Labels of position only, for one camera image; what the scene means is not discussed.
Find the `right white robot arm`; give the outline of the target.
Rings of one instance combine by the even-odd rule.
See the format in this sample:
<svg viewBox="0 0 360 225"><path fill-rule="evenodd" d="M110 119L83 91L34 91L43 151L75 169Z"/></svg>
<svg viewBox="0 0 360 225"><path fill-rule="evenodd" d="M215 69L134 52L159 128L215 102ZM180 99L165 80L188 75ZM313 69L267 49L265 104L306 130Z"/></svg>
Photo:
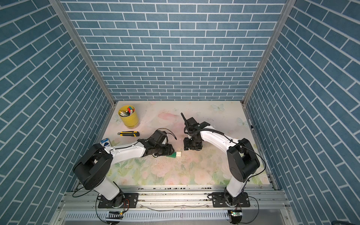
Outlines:
<svg viewBox="0 0 360 225"><path fill-rule="evenodd" d="M184 139L185 150L198 151L202 148L202 142L205 141L226 153L232 176L225 189L225 196L230 201L241 195L248 179L260 167L258 155L249 140L233 139L210 126L205 128L186 126L184 133L188 135Z"/></svg>

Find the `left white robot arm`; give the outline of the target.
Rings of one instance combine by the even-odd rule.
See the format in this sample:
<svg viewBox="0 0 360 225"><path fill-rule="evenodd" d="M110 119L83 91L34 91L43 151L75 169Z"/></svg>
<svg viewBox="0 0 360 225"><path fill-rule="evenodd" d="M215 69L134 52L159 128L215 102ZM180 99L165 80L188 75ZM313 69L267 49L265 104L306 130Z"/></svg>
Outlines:
<svg viewBox="0 0 360 225"><path fill-rule="evenodd" d="M73 173L86 190L95 190L112 201L121 197L121 189L107 178L112 165L133 158L170 156L173 153L175 150L171 144L166 141L155 142L149 138L116 147L104 147L97 143L75 163Z"/></svg>

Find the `yellow black utility knife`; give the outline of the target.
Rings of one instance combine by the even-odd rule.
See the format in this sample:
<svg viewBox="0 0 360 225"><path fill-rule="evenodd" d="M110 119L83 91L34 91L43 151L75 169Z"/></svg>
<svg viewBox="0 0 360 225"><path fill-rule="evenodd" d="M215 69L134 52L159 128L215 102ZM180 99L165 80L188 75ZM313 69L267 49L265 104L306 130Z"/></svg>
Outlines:
<svg viewBox="0 0 360 225"><path fill-rule="evenodd" d="M140 133L138 131L123 131L123 132L117 133L117 135L123 136L123 137L139 137Z"/></svg>

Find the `floral table mat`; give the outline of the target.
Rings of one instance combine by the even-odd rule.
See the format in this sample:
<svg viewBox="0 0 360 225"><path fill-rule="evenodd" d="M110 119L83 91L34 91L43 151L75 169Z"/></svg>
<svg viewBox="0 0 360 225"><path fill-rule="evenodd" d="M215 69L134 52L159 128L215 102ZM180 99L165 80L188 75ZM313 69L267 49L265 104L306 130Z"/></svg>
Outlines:
<svg viewBox="0 0 360 225"><path fill-rule="evenodd" d="M125 185L226 185L231 178L227 155L208 142L200 151L185 151L184 119L193 117L238 140L254 141L239 101L131 101L139 117L136 131L150 137L158 128L181 157L142 157L111 166L107 177Z"/></svg>

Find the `yellow pen cup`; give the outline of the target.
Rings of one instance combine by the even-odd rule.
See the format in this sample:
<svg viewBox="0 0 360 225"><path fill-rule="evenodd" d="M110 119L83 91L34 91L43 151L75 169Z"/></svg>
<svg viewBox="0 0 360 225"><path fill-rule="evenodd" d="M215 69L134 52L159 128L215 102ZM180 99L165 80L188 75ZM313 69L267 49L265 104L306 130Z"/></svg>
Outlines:
<svg viewBox="0 0 360 225"><path fill-rule="evenodd" d="M119 109L118 115L120 116L124 125L128 128L136 128L139 124L139 117L134 106L126 105Z"/></svg>

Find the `blue white small box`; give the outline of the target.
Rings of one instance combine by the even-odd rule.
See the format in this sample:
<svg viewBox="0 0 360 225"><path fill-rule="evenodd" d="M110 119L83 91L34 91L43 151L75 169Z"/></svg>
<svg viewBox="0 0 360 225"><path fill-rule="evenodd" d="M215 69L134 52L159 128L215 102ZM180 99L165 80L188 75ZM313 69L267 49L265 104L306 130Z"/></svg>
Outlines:
<svg viewBox="0 0 360 225"><path fill-rule="evenodd" d="M112 146L109 138L105 138L105 139L101 140L100 144L105 148Z"/></svg>

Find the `aluminium mounting rail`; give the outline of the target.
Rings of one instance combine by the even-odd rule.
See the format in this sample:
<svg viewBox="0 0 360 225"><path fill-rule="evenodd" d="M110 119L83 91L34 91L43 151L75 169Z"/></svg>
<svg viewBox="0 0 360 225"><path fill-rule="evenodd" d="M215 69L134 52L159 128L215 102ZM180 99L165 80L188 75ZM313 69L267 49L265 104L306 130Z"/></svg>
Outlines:
<svg viewBox="0 0 360 225"><path fill-rule="evenodd" d="M295 217L283 191L272 186L246 188L237 205L225 201L222 186L123 186L123 205L112 208L97 192L68 192L56 211L52 224L94 222L160 222L174 220L238 220L247 224L294 225Z"/></svg>

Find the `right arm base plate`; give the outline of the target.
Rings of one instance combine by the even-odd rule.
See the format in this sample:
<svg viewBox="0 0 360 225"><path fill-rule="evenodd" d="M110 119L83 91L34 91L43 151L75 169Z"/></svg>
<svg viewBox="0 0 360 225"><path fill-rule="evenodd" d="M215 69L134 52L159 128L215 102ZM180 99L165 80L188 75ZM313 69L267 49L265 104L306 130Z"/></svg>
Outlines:
<svg viewBox="0 0 360 225"><path fill-rule="evenodd" d="M212 205L214 208L250 207L249 196L246 192L242 192L237 197L232 197L228 193L213 192L207 197L212 201Z"/></svg>

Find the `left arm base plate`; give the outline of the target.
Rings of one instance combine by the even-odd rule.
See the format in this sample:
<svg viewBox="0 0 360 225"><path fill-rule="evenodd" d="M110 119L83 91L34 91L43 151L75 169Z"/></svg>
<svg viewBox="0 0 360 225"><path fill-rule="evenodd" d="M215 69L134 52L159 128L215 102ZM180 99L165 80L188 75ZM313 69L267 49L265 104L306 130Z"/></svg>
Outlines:
<svg viewBox="0 0 360 225"><path fill-rule="evenodd" d="M119 193L114 199L108 200L104 196L100 195L97 197L97 206L100 209L131 209L137 206L138 193Z"/></svg>

